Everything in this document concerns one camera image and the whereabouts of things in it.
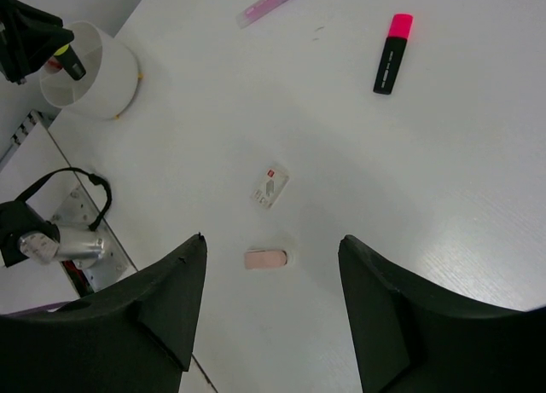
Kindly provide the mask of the pink black highlighter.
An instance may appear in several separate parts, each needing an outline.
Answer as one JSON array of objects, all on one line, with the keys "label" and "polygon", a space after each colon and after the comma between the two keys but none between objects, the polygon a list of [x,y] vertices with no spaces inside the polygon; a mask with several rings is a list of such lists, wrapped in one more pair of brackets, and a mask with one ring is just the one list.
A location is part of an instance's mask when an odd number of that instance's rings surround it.
[{"label": "pink black highlighter", "polygon": [[392,93],[413,20],[412,14],[395,14],[392,17],[374,83],[373,91],[376,94],[390,95]]}]

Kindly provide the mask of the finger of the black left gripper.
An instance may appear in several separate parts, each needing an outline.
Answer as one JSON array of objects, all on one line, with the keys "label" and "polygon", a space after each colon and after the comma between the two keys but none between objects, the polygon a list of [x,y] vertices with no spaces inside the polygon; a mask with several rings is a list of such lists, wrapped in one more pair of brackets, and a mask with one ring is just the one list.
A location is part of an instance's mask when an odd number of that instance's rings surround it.
[{"label": "finger of the black left gripper", "polygon": [[18,0],[1,0],[1,73],[9,82],[25,83],[73,40],[61,18]]}]

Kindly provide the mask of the yellow black highlighter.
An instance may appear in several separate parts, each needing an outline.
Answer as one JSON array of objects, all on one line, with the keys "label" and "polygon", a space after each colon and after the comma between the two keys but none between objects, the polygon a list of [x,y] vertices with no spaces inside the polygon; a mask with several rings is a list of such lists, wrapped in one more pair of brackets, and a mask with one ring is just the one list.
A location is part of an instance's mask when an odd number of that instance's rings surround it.
[{"label": "yellow black highlighter", "polygon": [[59,48],[54,57],[73,80],[79,81],[85,76],[84,65],[70,44]]}]

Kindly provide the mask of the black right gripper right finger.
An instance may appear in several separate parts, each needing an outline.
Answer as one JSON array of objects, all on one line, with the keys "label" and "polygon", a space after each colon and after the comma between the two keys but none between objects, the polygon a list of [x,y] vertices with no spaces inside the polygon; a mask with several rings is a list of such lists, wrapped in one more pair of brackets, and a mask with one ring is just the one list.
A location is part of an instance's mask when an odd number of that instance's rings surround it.
[{"label": "black right gripper right finger", "polygon": [[543,392],[545,309],[467,298],[353,235],[338,251],[364,392]]}]

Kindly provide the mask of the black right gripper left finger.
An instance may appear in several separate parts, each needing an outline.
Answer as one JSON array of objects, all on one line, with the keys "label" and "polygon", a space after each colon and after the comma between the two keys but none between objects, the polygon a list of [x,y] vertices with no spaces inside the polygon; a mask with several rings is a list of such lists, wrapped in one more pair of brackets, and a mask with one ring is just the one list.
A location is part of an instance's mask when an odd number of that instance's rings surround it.
[{"label": "black right gripper left finger", "polygon": [[3,392],[176,392],[190,367],[206,277],[196,234],[99,292],[1,318]]}]

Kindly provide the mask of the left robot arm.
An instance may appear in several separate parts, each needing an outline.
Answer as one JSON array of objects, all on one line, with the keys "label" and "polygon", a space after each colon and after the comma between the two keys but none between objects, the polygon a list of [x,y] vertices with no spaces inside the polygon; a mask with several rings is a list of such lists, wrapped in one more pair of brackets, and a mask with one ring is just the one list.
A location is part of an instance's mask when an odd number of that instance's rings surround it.
[{"label": "left robot arm", "polygon": [[[11,83],[24,84],[51,59],[74,81],[86,75],[81,60],[71,46],[75,39],[61,18],[17,0],[1,0],[1,73]],[[59,226],[41,218],[27,201],[52,176],[62,172],[79,173],[106,195],[105,205],[85,228]],[[1,253],[7,267],[26,259],[38,263],[88,260],[91,264],[104,253],[103,238],[97,233],[112,204],[109,182],[77,167],[54,170],[35,181],[16,199],[1,204]]]}]

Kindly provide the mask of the red pen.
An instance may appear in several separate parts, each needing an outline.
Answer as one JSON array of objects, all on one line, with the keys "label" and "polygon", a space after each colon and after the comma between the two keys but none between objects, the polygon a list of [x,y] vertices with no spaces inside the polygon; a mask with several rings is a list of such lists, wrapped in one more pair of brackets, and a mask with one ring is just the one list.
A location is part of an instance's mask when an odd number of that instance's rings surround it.
[{"label": "red pen", "polygon": [[62,70],[62,65],[55,57],[51,57],[45,64],[44,70],[48,73],[56,73]]}]

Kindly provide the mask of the purple pink highlighter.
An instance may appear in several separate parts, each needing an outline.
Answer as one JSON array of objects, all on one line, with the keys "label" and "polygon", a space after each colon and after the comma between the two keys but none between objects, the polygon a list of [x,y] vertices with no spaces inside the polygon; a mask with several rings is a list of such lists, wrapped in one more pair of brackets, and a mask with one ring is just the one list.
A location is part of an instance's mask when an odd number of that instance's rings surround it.
[{"label": "purple pink highlighter", "polygon": [[258,0],[236,16],[236,23],[245,28],[278,8],[288,0]]}]

